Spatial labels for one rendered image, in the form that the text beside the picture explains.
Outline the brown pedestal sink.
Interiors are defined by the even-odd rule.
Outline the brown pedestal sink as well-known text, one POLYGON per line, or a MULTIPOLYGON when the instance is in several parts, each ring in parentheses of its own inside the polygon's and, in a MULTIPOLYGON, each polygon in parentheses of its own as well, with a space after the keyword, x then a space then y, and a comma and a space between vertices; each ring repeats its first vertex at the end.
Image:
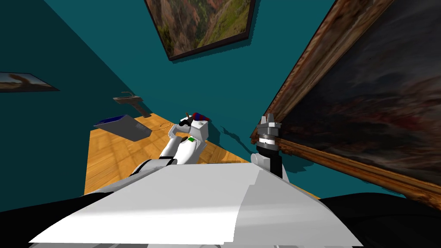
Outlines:
POLYGON ((142 117, 148 118, 151 116, 149 112, 147 112, 140 103, 143 101, 143 99, 140 96, 134 95, 132 92, 124 91, 122 93, 127 93, 129 96, 120 96, 113 98, 114 101, 116 101, 118 104, 129 104, 132 107, 134 107, 142 117))

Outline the dark painting in wooden frame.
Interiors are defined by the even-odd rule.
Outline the dark painting in wooden frame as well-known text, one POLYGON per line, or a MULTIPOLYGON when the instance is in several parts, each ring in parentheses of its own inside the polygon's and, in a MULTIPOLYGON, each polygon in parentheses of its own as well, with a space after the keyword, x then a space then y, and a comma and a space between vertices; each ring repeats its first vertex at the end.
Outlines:
POLYGON ((441 210, 441 0, 335 0, 266 112, 282 153, 441 210))

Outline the grey box with blue top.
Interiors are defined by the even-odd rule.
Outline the grey box with blue top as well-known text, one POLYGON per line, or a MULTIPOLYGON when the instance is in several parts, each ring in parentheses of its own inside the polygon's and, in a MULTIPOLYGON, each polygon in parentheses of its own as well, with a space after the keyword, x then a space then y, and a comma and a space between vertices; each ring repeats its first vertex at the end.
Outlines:
POLYGON ((151 135, 152 130, 136 121, 129 115, 104 119, 94 127, 108 131, 132 142, 140 141, 151 135))

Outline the small framed desert picture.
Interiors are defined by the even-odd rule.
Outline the small framed desert picture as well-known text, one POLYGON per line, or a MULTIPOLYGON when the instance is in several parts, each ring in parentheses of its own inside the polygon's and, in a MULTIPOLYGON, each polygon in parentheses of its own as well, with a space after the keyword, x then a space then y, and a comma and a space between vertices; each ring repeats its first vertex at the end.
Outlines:
POLYGON ((29 73, 0 72, 0 93, 50 92, 59 89, 29 73))

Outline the landscape picture in dark frame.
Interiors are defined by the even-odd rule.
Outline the landscape picture in dark frame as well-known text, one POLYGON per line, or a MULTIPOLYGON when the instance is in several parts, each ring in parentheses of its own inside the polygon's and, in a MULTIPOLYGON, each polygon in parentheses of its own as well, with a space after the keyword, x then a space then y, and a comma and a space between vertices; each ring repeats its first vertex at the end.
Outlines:
POLYGON ((256 0, 144 0, 169 61, 249 38, 256 0))

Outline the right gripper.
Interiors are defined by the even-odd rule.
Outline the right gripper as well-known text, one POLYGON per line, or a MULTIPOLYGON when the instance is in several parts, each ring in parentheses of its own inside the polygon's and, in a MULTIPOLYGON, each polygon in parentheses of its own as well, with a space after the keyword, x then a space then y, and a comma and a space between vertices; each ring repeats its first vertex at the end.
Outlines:
POLYGON ((281 128, 281 124, 274 121, 274 115, 272 113, 268 113, 267 117, 262 116, 260 124, 256 126, 258 131, 258 136, 279 136, 279 129, 281 128))

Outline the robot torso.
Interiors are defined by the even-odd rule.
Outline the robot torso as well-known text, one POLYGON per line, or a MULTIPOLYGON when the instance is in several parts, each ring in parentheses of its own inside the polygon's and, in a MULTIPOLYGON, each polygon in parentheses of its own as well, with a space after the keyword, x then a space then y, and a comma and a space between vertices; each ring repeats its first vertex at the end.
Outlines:
POLYGON ((253 163, 166 166, 62 218, 31 242, 50 248, 361 245, 324 204, 253 163))

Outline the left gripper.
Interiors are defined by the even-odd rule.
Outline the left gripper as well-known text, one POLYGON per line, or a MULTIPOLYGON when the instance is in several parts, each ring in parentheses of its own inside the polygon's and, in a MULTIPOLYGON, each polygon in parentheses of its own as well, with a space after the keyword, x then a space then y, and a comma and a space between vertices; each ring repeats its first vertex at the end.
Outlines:
POLYGON ((179 126, 182 127, 181 130, 185 130, 192 138, 202 142, 205 142, 209 136, 208 124, 208 121, 200 120, 199 117, 185 117, 179 122, 179 126))

